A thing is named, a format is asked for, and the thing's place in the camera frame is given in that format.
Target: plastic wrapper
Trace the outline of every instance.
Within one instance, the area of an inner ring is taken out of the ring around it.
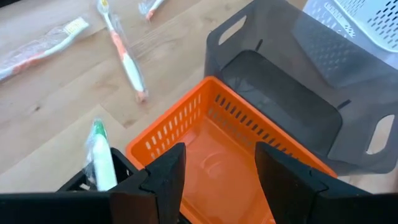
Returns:
[[[141,0],[138,4],[139,12],[149,21],[164,1],[166,0]]]
[[[132,57],[132,54],[126,48],[126,37],[119,22],[118,16],[112,13],[109,2],[107,0],[97,0],[95,1],[95,3],[98,12],[102,15],[105,21],[113,44],[118,50],[118,54],[126,75],[132,87],[136,91],[136,100],[140,103],[146,101],[148,97],[148,91],[145,87],[144,79],[142,77],[139,66],[134,60],[134,57]]]
[[[64,50],[88,26],[89,23],[79,17],[10,52],[0,60],[0,82]]]
[[[84,172],[90,189],[107,191],[118,184],[114,170],[111,148],[105,126],[95,119],[86,142],[86,166]]]

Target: wood grain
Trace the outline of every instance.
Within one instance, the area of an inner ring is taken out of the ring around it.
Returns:
[[[302,8],[306,0],[290,0]],[[84,165],[93,118],[112,146],[127,143],[203,78],[208,33],[250,0],[167,0],[151,23],[138,0],[111,1],[150,98],[138,105],[93,1],[24,0],[0,9],[0,60],[55,26],[83,16],[90,28],[64,52],[0,83],[0,192],[57,190]],[[345,181],[394,191],[395,174]]]

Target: bin handle hole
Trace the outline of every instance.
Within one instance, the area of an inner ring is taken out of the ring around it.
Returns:
[[[377,123],[368,150],[366,151],[367,154],[373,155],[379,153],[386,147],[394,118],[395,115],[390,114],[380,119]]]
[[[226,30],[223,35],[221,35],[218,45],[223,44],[226,40],[228,40],[232,35],[234,35],[238,30],[243,27],[243,24],[246,22],[246,16],[240,19],[238,22],[233,24],[228,30]]]

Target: toothbrush handle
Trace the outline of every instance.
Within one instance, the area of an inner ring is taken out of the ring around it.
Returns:
[[[122,40],[116,31],[111,31],[112,40],[118,49],[119,57],[123,63],[123,67],[126,70],[127,77],[129,78],[133,87],[139,92],[144,93],[145,89],[142,84],[141,76],[137,65],[134,63],[133,59],[129,56],[126,48],[123,46]]]

